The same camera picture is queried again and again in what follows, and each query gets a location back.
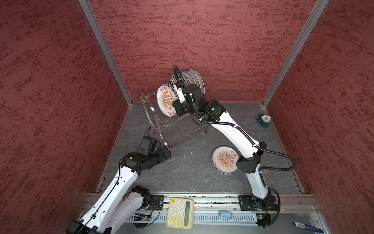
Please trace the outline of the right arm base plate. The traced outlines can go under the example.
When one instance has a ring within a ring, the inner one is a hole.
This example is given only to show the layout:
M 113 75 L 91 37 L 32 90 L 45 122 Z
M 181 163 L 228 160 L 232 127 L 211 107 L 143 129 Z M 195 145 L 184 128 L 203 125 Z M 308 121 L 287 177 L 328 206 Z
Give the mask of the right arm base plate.
M 276 211 L 279 207 L 277 198 L 273 195 L 268 195 L 264 199 L 252 195 L 240 195 L 238 200 L 241 211 Z

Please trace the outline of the stainless steel dish rack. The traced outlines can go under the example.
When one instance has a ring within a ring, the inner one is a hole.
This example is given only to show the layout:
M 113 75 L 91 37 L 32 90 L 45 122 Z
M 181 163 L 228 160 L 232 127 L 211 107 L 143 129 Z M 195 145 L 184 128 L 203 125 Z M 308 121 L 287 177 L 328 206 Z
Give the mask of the stainless steel dish rack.
M 209 130 L 207 124 L 199 124 L 199 121 L 190 114 L 165 116 L 157 105 L 155 92 L 149 95 L 139 93 L 139 98 L 153 133 L 158 135 L 161 142 L 170 150 L 176 149 L 199 133 L 207 133 Z

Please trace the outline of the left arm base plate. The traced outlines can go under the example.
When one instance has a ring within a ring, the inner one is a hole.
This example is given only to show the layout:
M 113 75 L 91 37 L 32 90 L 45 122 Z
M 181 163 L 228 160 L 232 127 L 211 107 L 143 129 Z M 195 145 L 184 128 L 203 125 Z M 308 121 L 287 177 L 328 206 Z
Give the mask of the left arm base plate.
M 148 195 L 143 200 L 143 208 L 145 211 L 160 211 L 163 209 L 164 195 Z

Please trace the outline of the orange patterned plate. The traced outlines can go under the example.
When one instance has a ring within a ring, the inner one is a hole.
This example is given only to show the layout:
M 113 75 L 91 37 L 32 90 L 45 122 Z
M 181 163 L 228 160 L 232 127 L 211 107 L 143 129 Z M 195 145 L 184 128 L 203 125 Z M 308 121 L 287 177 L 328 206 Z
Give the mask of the orange patterned plate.
M 238 153 L 229 146 L 217 147 L 211 156 L 213 167 L 224 175 L 230 175 L 239 170 L 236 166 L 238 159 Z
M 168 84 L 159 86 L 156 93 L 156 101 L 160 111 L 166 117 L 174 117 L 176 115 L 176 110 L 172 105 L 176 100 L 177 95 Z

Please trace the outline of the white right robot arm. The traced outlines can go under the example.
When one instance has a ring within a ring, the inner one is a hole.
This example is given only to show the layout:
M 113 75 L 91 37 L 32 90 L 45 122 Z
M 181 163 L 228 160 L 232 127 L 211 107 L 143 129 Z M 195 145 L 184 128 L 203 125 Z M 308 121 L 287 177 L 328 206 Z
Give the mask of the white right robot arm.
M 177 100 L 172 105 L 178 115 L 189 113 L 201 122 L 212 125 L 239 150 L 241 155 L 236 162 L 236 167 L 244 172 L 249 180 L 252 206 L 257 210 L 268 209 L 271 192 L 259 171 L 262 150 L 266 149 L 267 145 L 246 134 L 226 108 L 216 100 L 208 101 L 198 86 L 191 84 L 183 88 L 177 84 L 173 89 L 177 93 Z

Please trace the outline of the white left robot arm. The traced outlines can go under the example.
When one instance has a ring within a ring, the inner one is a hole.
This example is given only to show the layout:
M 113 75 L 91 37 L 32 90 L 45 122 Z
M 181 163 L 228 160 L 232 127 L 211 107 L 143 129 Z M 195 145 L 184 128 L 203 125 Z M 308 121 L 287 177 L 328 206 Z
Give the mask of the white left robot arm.
M 68 234 L 114 234 L 140 208 L 150 203 L 149 189 L 132 187 L 140 174 L 171 158 L 171 151 L 159 140 L 145 136 L 133 153 L 119 162 L 118 171 L 93 207 L 79 221 L 71 221 Z

